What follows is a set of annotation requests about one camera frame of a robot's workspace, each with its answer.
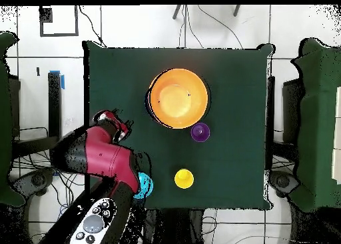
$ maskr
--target dark green tablecloth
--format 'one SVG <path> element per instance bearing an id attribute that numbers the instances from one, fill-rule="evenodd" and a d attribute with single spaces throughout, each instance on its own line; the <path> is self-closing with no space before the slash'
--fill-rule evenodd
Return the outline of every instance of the dark green tablecloth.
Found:
<path id="1" fill-rule="evenodd" d="M 154 190 L 146 207 L 269 209 L 264 200 L 266 66 L 271 45 L 255 50 L 115 49 L 88 41 L 90 116 L 122 110 L 133 132 L 121 145 L 149 154 Z M 210 87 L 210 110 L 201 121 L 211 136 L 196 143 L 190 128 L 159 125 L 145 109 L 145 94 L 162 71 L 184 68 Z M 189 189 L 174 183 L 182 168 L 194 175 Z"/>
<path id="2" fill-rule="evenodd" d="M 25 204 L 25 200 L 8 182 L 12 163 L 12 114 L 6 52 L 17 41 L 13 33 L 0 31 L 0 203 L 15 207 Z"/>

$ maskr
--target table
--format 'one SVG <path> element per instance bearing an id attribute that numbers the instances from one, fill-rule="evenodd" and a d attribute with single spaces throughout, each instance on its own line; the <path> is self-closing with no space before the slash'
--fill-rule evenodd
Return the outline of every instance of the table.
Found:
<path id="1" fill-rule="evenodd" d="M 336 90 L 341 87 L 341 49 L 323 46 L 309 38 L 300 44 L 300 56 L 294 60 L 300 69 L 305 95 L 300 102 L 298 133 L 301 185 L 290 198 L 303 212 L 319 207 L 341 208 L 341 185 L 332 179 Z"/>
<path id="2" fill-rule="evenodd" d="M 134 121 L 121 145 L 151 158 L 154 190 L 147 209 L 270 208 L 263 194 L 266 66 L 272 45 L 254 50 L 105 49 L 87 41 L 84 46 L 89 50 L 90 117 L 101 109 L 120 109 L 123 121 Z M 170 68 L 193 71 L 209 85 L 210 109 L 201 121 L 211 136 L 204 143 L 191 139 L 190 128 L 159 125 L 145 109 L 151 81 Z M 174 183 L 181 168 L 194 175 L 189 189 Z"/>

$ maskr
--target black frame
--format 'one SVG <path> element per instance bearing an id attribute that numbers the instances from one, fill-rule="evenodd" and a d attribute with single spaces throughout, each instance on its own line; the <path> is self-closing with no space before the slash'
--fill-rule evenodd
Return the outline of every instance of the black frame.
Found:
<path id="1" fill-rule="evenodd" d="M 52 20 L 43 19 L 44 8 L 39 6 L 39 22 L 40 22 L 40 37 L 63 37 L 63 36 L 78 36 L 78 10 L 75 6 L 75 33 L 54 33 L 54 34 L 44 34 L 44 23 L 52 22 Z"/>

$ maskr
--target white floor tile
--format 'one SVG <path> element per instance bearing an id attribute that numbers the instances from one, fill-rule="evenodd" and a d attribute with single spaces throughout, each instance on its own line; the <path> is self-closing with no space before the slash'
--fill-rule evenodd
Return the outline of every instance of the white floor tile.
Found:
<path id="1" fill-rule="evenodd" d="M 341 117 L 335 118 L 334 148 L 341 149 Z"/>
<path id="2" fill-rule="evenodd" d="M 38 244 L 44 233 L 47 233 L 52 226 L 53 223 L 29 223 L 29 236 L 33 244 Z"/>
<path id="3" fill-rule="evenodd" d="M 263 223 L 264 211 L 257 209 L 219 209 L 218 223 Z"/>
<path id="4" fill-rule="evenodd" d="M 103 6 L 103 40 L 110 47 L 178 47 L 183 24 L 182 7 L 172 19 L 176 5 Z M 235 5 L 201 5 L 208 14 L 229 26 L 244 48 L 255 49 L 268 42 L 269 5 L 242 5 L 237 17 Z M 223 25 L 205 15 L 197 5 L 188 5 L 189 22 L 186 47 L 238 48 L 234 35 Z M 184 47 L 184 27 L 180 46 Z"/>
<path id="5" fill-rule="evenodd" d="M 266 225 L 265 234 L 265 244 L 289 244 L 291 225 Z"/>
<path id="6" fill-rule="evenodd" d="M 214 219 L 217 220 L 216 216 L 218 215 L 217 209 L 206 209 L 204 211 L 204 215 L 202 216 L 203 223 L 214 223 Z"/>
<path id="7" fill-rule="evenodd" d="M 274 129 L 283 130 L 283 83 L 299 77 L 298 71 L 290 60 L 272 60 L 272 75 L 275 76 L 274 89 Z M 282 133 L 274 134 L 274 140 L 281 141 Z"/>
<path id="8" fill-rule="evenodd" d="M 82 175 L 76 176 L 75 183 L 83 184 L 84 179 Z M 68 195 L 65 192 L 65 186 L 59 177 L 54 177 L 52 184 L 58 191 L 58 199 L 61 204 L 65 204 L 67 202 Z M 74 194 L 74 198 L 76 199 L 84 190 L 84 186 L 71 185 L 71 189 Z M 54 190 L 53 186 L 50 185 L 47 188 L 47 192 L 43 196 L 33 196 L 31 206 L 29 208 L 29 220 L 30 221 L 56 221 L 61 213 L 61 206 L 57 201 L 57 192 Z"/>
<path id="9" fill-rule="evenodd" d="M 74 10 L 69 7 L 63 9 L 61 6 L 52 7 L 53 18 L 56 22 L 44 23 L 53 25 L 50 31 L 64 32 L 65 24 L 58 23 L 58 17 L 63 12 L 63 17 L 72 18 L 75 16 Z M 87 14 L 93 23 L 94 30 L 101 36 L 101 12 L 98 5 L 81 6 L 82 12 Z M 18 22 L 19 56 L 21 57 L 82 57 L 84 51 L 82 40 L 97 41 L 97 36 L 91 29 L 90 21 L 79 12 L 78 8 L 79 36 L 68 37 L 40 37 L 39 7 L 24 6 L 21 8 Z"/>
<path id="10" fill-rule="evenodd" d="M 272 5 L 270 41 L 276 45 L 274 57 L 297 57 L 301 40 L 310 37 L 339 46 L 339 17 L 327 5 Z"/>
<path id="11" fill-rule="evenodd" d="M 5 61 L 9 67 L 9 74 L 18 75 L 17 59 L 6 58 Z"/>
<path id="12" fill-rule="evenodd" d="M 290 206 L 286 198 L 279 198 L 273 188 L 268 188 L 269 201 L 274 205 L 266 212 L 267 223 L 291 223 Z"/>
<path id="13" fill-rule="evenodd" d="M 49 125 L 48 73 L 60 71 L 65 77 L 65 89 L 61 90 L 62 134 L 83 124 L 84 79 L 82 59 L 19 59 L 20 126 L 46 127 Z"/>
<path id="14" fill-rule="evenodd" d="M 341 184 L 341 150 L 333 151 L 332 178 Z"/>
<path id="15" fill-rule="evenodd" d="M 17 8 L 16 6 L 0 6 L 0 32 L 10 31 L 17 34 Z M 17 47 L 11 46 L 6 56 L 16 57 Z"/>
<path id="16" fill-rule="evenodd" d="M 341 117 L 341 87 L 338 87 L 336 94 L 336 115 L 335 117 Z"/>
<path id="17" fill-rule="evenodd" d="M 202 225 L 202 232 L 212 231 L 214 226 Z M 264 244 L 264 225 L 218 224 L 213 232 L 203 235 L 204 244 Z"/>

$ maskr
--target bowl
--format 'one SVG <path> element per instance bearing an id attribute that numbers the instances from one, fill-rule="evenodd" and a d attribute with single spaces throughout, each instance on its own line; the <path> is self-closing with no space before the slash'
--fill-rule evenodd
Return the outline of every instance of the bowl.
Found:
<path id="1" fill-rule="evenodd" d="M 155 77 L 146 102 L 155 121 L 173 129 L 184 129 L 204 115 L 208 93 L 200 77 L 192 71 L 169 69 Z"/>

